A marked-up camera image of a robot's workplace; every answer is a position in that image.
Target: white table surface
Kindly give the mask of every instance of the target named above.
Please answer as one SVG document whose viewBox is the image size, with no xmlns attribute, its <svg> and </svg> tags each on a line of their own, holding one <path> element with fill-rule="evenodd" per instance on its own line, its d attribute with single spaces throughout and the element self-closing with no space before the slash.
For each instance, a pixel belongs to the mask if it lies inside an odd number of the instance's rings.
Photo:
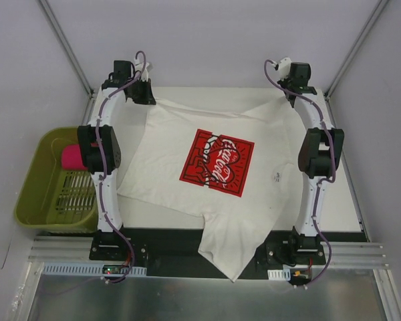
<svg viewBox="0 0 401 321">
<path fill-rule="evenodd" d="M 185 106 L 216 111 L 244 112 L 271 100 L 275 100 L 277 104 L 288 104 L 283 93 L 277 89 L 162 87 L 153 88 L 153 93 L 156 98 L 166 98 Z M 97 97 L 93 113 L 98 113 L 98 102 L 100 101 L 102 101 L 101 94 Z M 318 91 L 318 102 L 325 117 L 328 118 L 325 101 L 320 91 Z M 118 123 L 114 126 L 122 150 L 118 185 L 122 182 L 130 160 L 141 141 L 148 109 L 148 106 L 135 105 L 128 100 L 127 107 L 120 112 Z M 305 136 L 305 129 L 295 112 L 290 119 L 285 121 L 291 127 L 289 138 L 293 163 L 297 164 L 297 155 Z M 276 222 L 274 230 L 291 230 L 298 216 L 302 191 L 301 173 L 294 172 L 293 176 L 298 182 L 291 186 L 293 202 L 289 202 L 291 204 Z M 125 227 L 202 229 L 204 225 L 203 218 L 193 217 L 158 205 L 121 196 L 118 197 L 118 201 Z M 324 231 L 360 231 L 360 224 L 342 165 L 337 171 L 336 182 L 330 185 L 326 191 L 320 227 Z"/>
</svg>

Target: wire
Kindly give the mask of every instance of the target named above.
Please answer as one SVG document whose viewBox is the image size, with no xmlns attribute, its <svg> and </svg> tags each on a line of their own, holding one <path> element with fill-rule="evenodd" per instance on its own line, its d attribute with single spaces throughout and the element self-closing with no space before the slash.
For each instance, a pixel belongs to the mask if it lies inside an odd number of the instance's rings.
<svg viewBox="0 0 401 321">
<path fill-rule="evenodd" d="M 146 69 L 147 61 L 146 61 L 146 54 L 141 50 L 136 53 L 135 59 L 138 59 L 138 55 L 140 55 L 140 54 L 143 56 L 143 60 L 144 60 L 141 72 L 139 72 L 138 74 L 135 72 L 134 73 L 134 77 L 127 84 L 125 84 L 122 87 L 118 88 L 117 90 L 113 91 L 108 97 L 104 98 L 104 101 L 101 103 L 101 106 L 100 106 L 100 111 L 98 112 L 99 118 L 96 121 L 96 127 L 95 127 L 96 141 L 98 143 L 98 148 L 100 149 L 102 166 L 104 168 L 104 174 L 102 176 L 100 176 L 100 184 L 99 184 L 99 187 L 98 187 L 98 190 L 99 190 L 99 195 L 98 196 L 100 198 L 101 211 L 104 214 L 104 219 L 106 220 L 108 225 L 113 229 L 113 231 L 117 235 L 119 235 L 125 241 L 126 245 L 128 246 L 128 249 L 130 250 L 130 252 L 132 254 L 131 264 L 130 264 L 129 268 L 124 272 L 124 274 L 121 277 L 119 277 L 118 279 L 108 280 L 110 283 L 113 283 L 113 284 L 119 283 L 122 280 L 125 280 L 126 276 L 130 273 L 130 271 L 132 270 L 132 267 L 135 265 L 135 252 L 134 252 L 134 249 L 132 248 L 131 243 L 128 241 L 128 239 L 125 237 L 125 235 L 123 235 L 118 229 L 116 229 L 116 227 L 110 221 L 110 218 L 108 217 L 108 212 L 106 211 L 106 208 L 104 206 L 104 198 L 103 198 L 103 195 L 102 195 L 102 187 L 103 187 L 104 179 L 106 179 L 106 177 L 107 177 L 107 171 L 108 170 L 107 170 L 106 154 L 104 152 L 104 147 L 102 146 L 102 141 L 101 141 L 101 136 L 100 136 L 100 123 L 101 123 L 100 118 L 102 117 L 102 112 L 103 112 L 104 106 L 106 105 L 107 101 L 109 99 L 111 99 L 112 96 L 114 96 L 118 92 L 121 92 L 122 90 L 126 89 L 127 87 L 131 86 L 133 83 L 135 83 L 137 80 L 139 80 L 141 78 L 142 73 Z"/>
<path fill-rule="evenodd" d="M 325 271 L 327 271 L 327 268 L 329 267 L 329 264 L 331 263 L 331 255 L 332 255 L 332 251 L 331 251 L 331 244 L 329 243 L 329 241 L 327 240 L 327 238 L 323 235 L 323 233 L 321 232 L 321 230 L 318 227 L 317 221 L 316 221 L 316 212 L 317 212 L 317 206 L 319 203 L 319 194 L 321 192 L 321 188 L 322 188 L 322 183 L 324 181 L 327 181 L 329 183 L 334 183 L 336 181 L 336 162 L 334 161 L 334 147 L 333 147 L 333 138 L 331 137 L 331 134 L 329 132 L 329 130 L 327 129 L 327 125 L 324 122 L 323 119 L 323 113 L 321 108 L 319 107 L 319 105 L 314 102 L 312 99 L 309 99 L 308 97 L 305 97 L 301 94 L 297 94 L 295 92 L 292 92 L 291 90 L 288 90 L 286 88 L 282 88 L 280 85 L 278 85 L 276 82 L 274 82 L 269 74 L 267 73 L 267 64 L 272 64 L 274 66 L 277 65 L 277 63 L 275 63 L 274 61 L 267 59 L 264 63 L 264 72 L 265 72 L 265 76 L 267 78 L 267 80 L 269 80 L 269 82 L 274 85 L 276 88 L 280 89 L 281 91 L 285 92 L 286 94 L 298 97 L 302 100 L 305 100 L 306 102 L 309 102 L 313 107 L 315 107 L 315 109 L 317 110 L 318 114 L 319 114 L 319 120 L 321 122 L 322 128 L 325 132 L 325 135 L 327 136 L 328 139 L 328 143 L 329 143 L 329 151 L 330 151 L 330 156 L 331 156 L 331 178 L 323 178 L 320 179 L 317 183 L 317 189 L 316 189 L 316 194 L 315 194 L 315 201 L 313 203 L 313 213 L 312 213 L 312 221 L 313 221 L 313 226 L 315 227 L 316 232 L 318 233 L 319 237 L 325 242 L 325 244 L 327 244 L 328 246 L 328 259 L 327 262 L 325 263 L 323 269 L 319 272 L 319 274 L 317 276 L 315 276 L 312 281 L 310 281 L 310 283 L 318 280 L 324 273 Z"/>
</svg>

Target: gray wall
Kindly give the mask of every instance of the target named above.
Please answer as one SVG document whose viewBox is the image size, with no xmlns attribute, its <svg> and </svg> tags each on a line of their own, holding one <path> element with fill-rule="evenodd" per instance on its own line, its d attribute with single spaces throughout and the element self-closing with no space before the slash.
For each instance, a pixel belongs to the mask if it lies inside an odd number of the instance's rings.
<svg viewBox="0 0 401 321">
<path fill-rule="evenodd" d="M 401 294 L 401 0 L 391 1 L 331 100 L 373 241 Z"/>
<path fill-rule="evenodd" d="M 34 0 L 0 0 L 0 320 L 15 293 L 32 234 L 13 208 L 39 139 L 80 122 L 86 94 Z"/>
<path fill-rule="evenodd" d="M 268 87 L 266 58 L 331 84 L 377 0 L 49 0 L 94 88 L 138 49 L 155 86 Z"/>
</svg>

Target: green basket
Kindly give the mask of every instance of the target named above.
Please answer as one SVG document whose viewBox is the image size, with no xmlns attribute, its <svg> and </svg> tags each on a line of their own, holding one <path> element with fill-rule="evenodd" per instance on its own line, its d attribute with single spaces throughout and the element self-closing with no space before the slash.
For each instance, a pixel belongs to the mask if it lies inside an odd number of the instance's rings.
<svg viewBox="0 0 401 321">
<path fill-rule="evenodd" d="M 61 168 L 63 149 L 77 143 L 76 127 L 56 128 L 40 140 L 15 207 L 19 224 L 55 233 L 97 229 L 95 186 L 89 172 Z"/>
</svg>

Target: metal sheet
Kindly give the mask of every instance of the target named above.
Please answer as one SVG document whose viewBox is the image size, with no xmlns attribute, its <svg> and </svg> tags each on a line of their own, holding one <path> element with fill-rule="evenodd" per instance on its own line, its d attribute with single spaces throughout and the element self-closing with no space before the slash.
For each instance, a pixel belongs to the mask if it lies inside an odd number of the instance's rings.
<svg viewBox="0 0 401 321">
<path fill-rule="evenodd" d="M 29 320 L 385 320 L 373 274 L 365 271 L 330 270 L 307 290 L 268 281 L 87 279 L 42 276 Z"/>
</svg>

